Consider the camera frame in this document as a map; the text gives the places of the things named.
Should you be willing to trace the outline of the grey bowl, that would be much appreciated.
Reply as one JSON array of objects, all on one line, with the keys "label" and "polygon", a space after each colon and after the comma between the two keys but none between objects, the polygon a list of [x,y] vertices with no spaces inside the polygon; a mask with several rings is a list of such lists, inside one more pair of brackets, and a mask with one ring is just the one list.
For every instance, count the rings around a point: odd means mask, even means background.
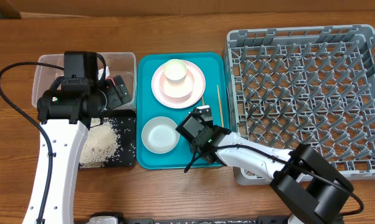
[{"label": "grey bowl", "polygon": [[147,150],[155,154],[172,151],[179,142],[177,124],[170,118],[158,116],[150,119],[141,132],[141,140]]}]

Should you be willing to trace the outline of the white napkin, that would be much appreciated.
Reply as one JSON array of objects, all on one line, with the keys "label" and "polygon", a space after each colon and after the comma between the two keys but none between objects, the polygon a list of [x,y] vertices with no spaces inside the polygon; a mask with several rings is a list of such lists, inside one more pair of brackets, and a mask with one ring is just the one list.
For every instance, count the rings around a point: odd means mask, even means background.
[{"label": "white napkin", "polygon": [[102,79],[102,76],[103,76],[104,73],[105,73],[105,79],[107,79],[107,78],[110,77],[110,69],[109,69],[108,66],[106,66],[106,71],[105,72],[104,72],[103,68],[99,69],[99,71],[98,71],[98,80]]}]

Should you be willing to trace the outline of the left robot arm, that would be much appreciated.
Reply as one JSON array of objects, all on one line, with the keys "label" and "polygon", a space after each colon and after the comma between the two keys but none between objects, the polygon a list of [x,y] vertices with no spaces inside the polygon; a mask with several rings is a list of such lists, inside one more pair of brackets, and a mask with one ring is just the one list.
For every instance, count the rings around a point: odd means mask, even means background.
[{"label": "left robot arm", "polygon": [[78,164],[91,120],[131,100],[96,52],[64,53],[64,74],[37,100],[40,151],[24,223],[73,223]]}]

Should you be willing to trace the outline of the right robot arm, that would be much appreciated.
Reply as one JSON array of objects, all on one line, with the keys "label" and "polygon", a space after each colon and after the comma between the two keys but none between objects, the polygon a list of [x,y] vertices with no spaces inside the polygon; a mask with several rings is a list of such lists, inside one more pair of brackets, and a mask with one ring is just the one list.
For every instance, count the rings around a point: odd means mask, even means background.
[{"label": "right robot arm", "polygon": [[176,131],[189,142],[193,162],[218,162],[268,180],[291,211],[284,223],[339,223],[342,208],[354,197],[350,181],[307,144],[294,150],[264,146],[215,125],[211,113],[199,109]]}]

